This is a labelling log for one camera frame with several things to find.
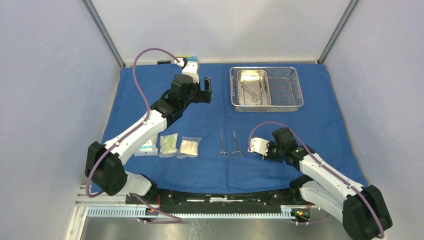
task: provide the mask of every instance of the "blue cloth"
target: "blue cloth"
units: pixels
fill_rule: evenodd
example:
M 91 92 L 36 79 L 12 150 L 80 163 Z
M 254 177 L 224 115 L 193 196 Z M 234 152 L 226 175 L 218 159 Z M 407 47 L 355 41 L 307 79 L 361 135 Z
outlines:
M 248 66 L 265 65 L 202 63 L 199 76 L 201 81 L 204 77 L 211 79 L 212 103 L 191 104 L 182 118 L 160 134 L 178 133 L 178 148 L 182 136 L 200 137 L 198 157 L 132 156 L 124 166 L 125 170 L 148 176 L 159 188 L 192 193 L 234 194 L 287 188 L 289 182 L 301 173 L 285 163 L 262 160 L 259 155 L 247 153 L 251 130 L 262 122 L 276 121 L 292 128 L 334 168 L 365 185 L 367 182 L 352 153 L 326 67 L 306 63 L 266 64 L 297 69 L 304 106 L 296 112 L 236 112 L 230 100 L 230 68 Z M 136 70 L 150 105 L 169 89 L 174 76 L 181 73 L 175 64 L 143 65 Z M 102 143 L 119 135 L 145 112 L 146 106 L 134 84 L 132 69 L 122 69 Z M 264 125 L 255 134 L 273 140 L 271 132 L 278 128 L 277 125 Z M 240 147 L 246 151 L 246 157 L 217 158 L 216 154 L 221 149 L 221 133 L 224 134 L 225 150 L 234 150 L 233 130 Z

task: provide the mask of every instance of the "metal floor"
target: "metal floor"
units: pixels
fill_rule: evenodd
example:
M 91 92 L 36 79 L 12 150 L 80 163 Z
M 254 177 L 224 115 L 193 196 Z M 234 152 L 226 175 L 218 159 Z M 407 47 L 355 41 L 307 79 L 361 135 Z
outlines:
M 325 216 L 317 212 L 316 218 Z M 350 240 L 331 217 L 324 222 L 296 226 L 286 219 L 200 219 L 178 224 L 147 225 L 135 218 L 87 217 L 81 240 Z

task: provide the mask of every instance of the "metal handle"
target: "metal handle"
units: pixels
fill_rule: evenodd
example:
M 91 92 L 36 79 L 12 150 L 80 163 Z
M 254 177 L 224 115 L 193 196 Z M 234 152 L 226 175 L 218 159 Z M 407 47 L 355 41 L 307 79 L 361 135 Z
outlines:
M 234 88 L 236 87 L 235 86 L 235 84 L 234 84 L 234 79 L 236 78 L 235 76 L 230 76 L 231 77 L 231 96 L 235 96 L 236 95 L 236 93 L 234 92 Z
M 301 97 L 301 83 L 299 82 L 299 79 L 297 77 L 294 78 L 294 82 L 297 85 L 297 97 L 300 98 Z

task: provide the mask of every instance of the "stainless steel tray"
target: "stainless steel tray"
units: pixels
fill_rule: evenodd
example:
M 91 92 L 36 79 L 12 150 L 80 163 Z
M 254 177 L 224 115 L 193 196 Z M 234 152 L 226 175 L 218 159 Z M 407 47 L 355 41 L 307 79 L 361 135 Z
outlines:
M 233 81 L 237 81 L 240 105 L 271 105 L 270 85 L 266 71 L 240 70 Z
M 295 112 L 304 104 L 294 67 L 233 67 L 230 84 L 238 112 Z

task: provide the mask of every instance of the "metal frame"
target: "metal frame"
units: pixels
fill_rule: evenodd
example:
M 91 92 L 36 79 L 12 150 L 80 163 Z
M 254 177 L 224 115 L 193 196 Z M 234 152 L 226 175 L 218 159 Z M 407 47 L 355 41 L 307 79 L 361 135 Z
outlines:
M 92 0 L 82 0 L 82 2 L 84 3 L 85 7 L 87 8 L 88 13 L 90 14 L 90 16 L 93 19 L 93 22 L 95 23 L 98 31 L 100 32 L 101 36 L 103 37 L 104 41 L 106 42 L 107 46 L 109 47 L 110 51 L 112 52 L 112 55 L 115 58 L 116 62 L 118 63 L 119 67 L 124 68 L 125 62 L 122 59 L 121 55 L 119 54 L 118 49 L 114 44 L 114 41 L 112 41 L 112 38 L 108 33 L 108 30 L 106 30 L 106 27 L 103 24 L 103 21 L 100 18 L 99 13 L 96 10 L 96 7 L 94 7 Z
M 349 4 L 347 5 L 346 9 L 344 10 L 343 15 L 341 16 L 340 20 L 338 21 L 337 26 L 335 27 L 333 33 L 331 34 L 331 37 L 328 40 L 327 45 L 325 45 L 324 50 L 321 53 L 321 56 L 316 61 L 318 64 L 323 64 L 325 62 L 325 60 L 327 59 L 331 49 L 333 48 L 334 44 L 336 43 L 336 41 L 339 38 L 340 34 L 342 33 L 343 29 L 345 28 L 346 23 L 348 22 L 353 11 L 355 10 L 356 6 L 358 5 L 358 2 L 359 2 L 359 0 L 350 0 Z
M 269 61 L 269 60 L 260 60 L 260 61 L 247 61 L 247 60 L 231 60 L 231 61 L 201 61 L 204 64 L 316 64 L 317 60 L 294 60 L 294 61 Z M 126 68 L 131 68 L 133 66 L 133 62 L 125 62 Z M 157 63 L 154 61 L 137 61 L 137 66 L 139 65 L 156 65 Z
M 87 217 L 91 218 L 156 218 L 155 215 L 147 214 L 147 207 L 143 204 L 126 204 L 127 195 L 118 193 L 113 196 L 100 194 L 95 198 L 86 195 L 86 185 L 81 185 L 76 198 L 72 217 L 66 232 L 65 240 L 80 240 L 83 234 L 84 225 Z M 183 219 L 294 219 L 291 216 L 292 208 L 302 208 L 305 205 L 281 206 L 281 213 L 234 213 L 234 214 L 173 214 Z

